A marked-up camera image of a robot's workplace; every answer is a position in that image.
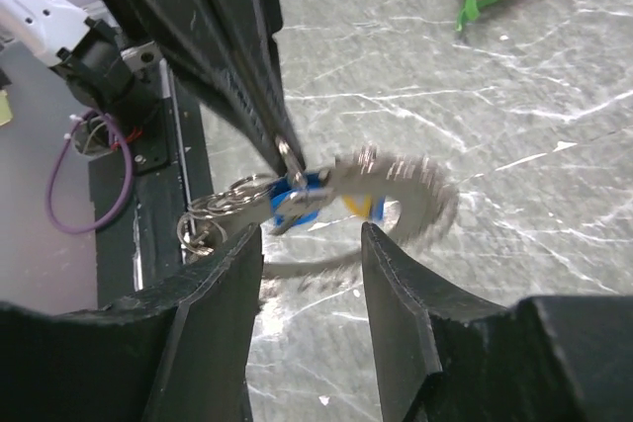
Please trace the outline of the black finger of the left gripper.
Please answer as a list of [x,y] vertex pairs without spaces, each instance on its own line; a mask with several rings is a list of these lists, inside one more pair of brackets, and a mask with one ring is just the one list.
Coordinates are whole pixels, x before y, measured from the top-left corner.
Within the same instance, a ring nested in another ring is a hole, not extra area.
[[210,0],[224,29],[229,70],[235,83],[232,109],[236,126],[274,170],[285,170],[278,148],[283,140],[301,168],[301,143],[285,105],[278,46],[283,28],[279,0]]
[[210,0],[103,1],[130,38],[155,41],[178,79],[240,131],[224,29]]

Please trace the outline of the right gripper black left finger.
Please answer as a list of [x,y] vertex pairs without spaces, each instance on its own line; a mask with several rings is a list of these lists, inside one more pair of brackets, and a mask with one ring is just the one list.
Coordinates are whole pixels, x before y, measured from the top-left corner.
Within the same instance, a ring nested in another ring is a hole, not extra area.
[[5,421],[248,421],[263,270],[249,225],[218,251],[98,310],[1,306]]

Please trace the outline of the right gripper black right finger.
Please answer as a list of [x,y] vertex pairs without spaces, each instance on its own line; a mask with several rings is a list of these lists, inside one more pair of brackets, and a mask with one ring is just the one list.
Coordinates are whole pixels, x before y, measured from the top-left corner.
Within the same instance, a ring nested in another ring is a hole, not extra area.
[[387,421],[628,421],[632,299],[539,295],[504,307],[361,232]]

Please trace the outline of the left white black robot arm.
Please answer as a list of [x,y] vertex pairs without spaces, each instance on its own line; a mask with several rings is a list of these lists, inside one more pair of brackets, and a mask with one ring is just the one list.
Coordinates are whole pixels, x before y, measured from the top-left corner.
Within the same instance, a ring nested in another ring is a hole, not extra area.
[[275,35],[279,0],[103,0],[115,24],[67,0],[1,0],[1,25],[84,105],[142,125],[152,96],[123,59],[118,34],[152,41],[176,77],[279,175],[306,165],[284,101]]

